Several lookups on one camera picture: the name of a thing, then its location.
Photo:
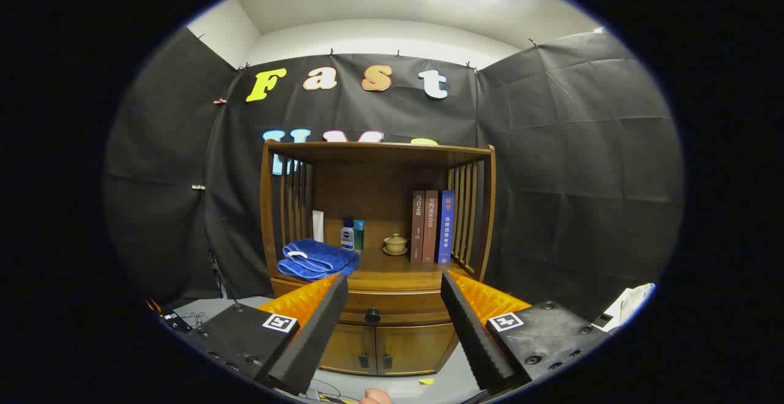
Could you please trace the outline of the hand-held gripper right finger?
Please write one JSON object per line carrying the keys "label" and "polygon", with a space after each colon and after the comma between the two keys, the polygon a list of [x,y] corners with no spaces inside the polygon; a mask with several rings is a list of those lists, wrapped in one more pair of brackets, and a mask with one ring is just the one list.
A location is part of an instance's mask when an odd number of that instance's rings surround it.
{"label": "hand-held gripper right finger", "polygon": [[485,395],[544,381],[609,337],[557,302],[529,304],[454,271],[442,274],[440,297]]}

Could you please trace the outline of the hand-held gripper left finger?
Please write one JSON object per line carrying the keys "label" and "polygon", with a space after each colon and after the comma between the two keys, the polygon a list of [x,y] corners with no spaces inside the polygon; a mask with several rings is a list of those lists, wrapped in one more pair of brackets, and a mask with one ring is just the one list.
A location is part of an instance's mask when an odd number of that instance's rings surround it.
{"label": "hand-held gripper left finger", "polygon": [[232,304],[178,337],[224,370],[299,395],[310,387],[348,298],[347,276],[331,275],[261,307]]}

